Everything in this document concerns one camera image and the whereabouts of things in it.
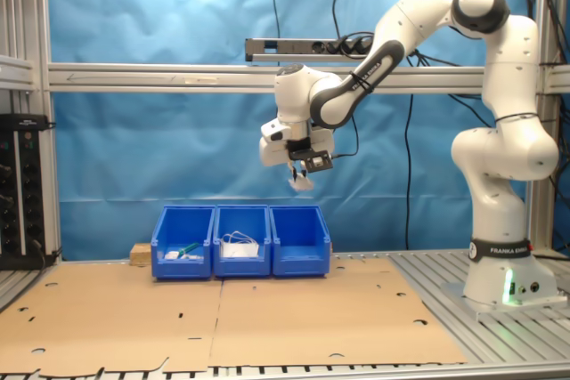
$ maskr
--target wooden block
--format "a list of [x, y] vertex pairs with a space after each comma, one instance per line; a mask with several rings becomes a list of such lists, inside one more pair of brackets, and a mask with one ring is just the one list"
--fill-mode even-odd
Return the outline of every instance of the wooden block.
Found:
[[151, 244], [134, 244], [129, 264], [131, 266], [151, 265]]

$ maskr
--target franka emika robot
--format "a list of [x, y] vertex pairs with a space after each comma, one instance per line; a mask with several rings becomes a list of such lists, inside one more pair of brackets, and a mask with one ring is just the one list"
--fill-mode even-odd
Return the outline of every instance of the franka emika robot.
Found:
[[311, 189], [306, 173], [332, 167], [332, 130], [346, 124], [358, 103], [442, 27], [485, 40], [482, 100], [496, 122], [495, 129], [460, 133], [452, 145], [473, 199], [463, 296], [499, 311], [564, 303], [554, 275], [531, 253], [525, 205], [509, 182], [548, 177], [557, 166], [558, 147], [536, 112], [538, 28], [529, 18], [510, 15], [505, 0], [400, 0], [376, 26], [368, 56], [344, 80], [302, 64], [280, 69], [278, 114], [261, 127], [261, 160], [265, 166], [288, 164], [291, 185]]

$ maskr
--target green object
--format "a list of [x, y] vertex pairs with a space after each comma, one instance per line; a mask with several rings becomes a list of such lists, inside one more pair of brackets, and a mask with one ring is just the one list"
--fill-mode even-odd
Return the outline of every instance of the green object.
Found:
[[182, 248], [180, 251], [178, 251], [178, 256], [182, 257], [184, 254], [186, 253], [190, 253], [192, 251], [192, 249], [195, 249], [197, 247], [199, 247], [200, 244], [197, 242], [194, 242], [193, 244], [190, 244], [189, 246], [187, 246], [186, 248]]
[[505, 285], [504, 291], [502, 293], [502, 302], [504, 304], [509, 303], [510, 300], [510, 284], [513, 282], [513, 270], [508, 269], [507, 274], [505, 275]]

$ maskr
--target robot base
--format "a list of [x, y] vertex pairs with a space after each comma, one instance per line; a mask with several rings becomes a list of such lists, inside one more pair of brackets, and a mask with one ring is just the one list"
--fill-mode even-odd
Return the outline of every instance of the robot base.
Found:
[[506, 311], [530, 311], [536, 309], [564, 309], [568, 307], [568, 299], [565, 295], [554, 295], [537, 300], [528, 300], [519, 303], [497, 303], [483, 304], [475, 302], [463, 294], [463, 283], [445, 283], [441, 289], [443, 293], [457, 305], [458, 308], [467, 313], [467, 315], [477, 322], [481, 315], [494, 312]]
[[471, 262], [465, 284], [442, 284], [442, 290], [472, 318], [483, 313], [567, 307], [554, 274], [534, 256], [484, 258]]

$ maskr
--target cardboard sheet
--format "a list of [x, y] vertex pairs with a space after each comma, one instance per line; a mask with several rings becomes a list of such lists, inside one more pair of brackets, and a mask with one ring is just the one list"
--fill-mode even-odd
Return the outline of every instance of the cardboard sheet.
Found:
[[0, 315], [0, 373], [201, 371], [221, 282], [157, 283], [151, 267], [63, 264]]
[[385, 259], [336, 260], [326, 279], [226, 280], [218, 316], [210, 366], [467, 361]]

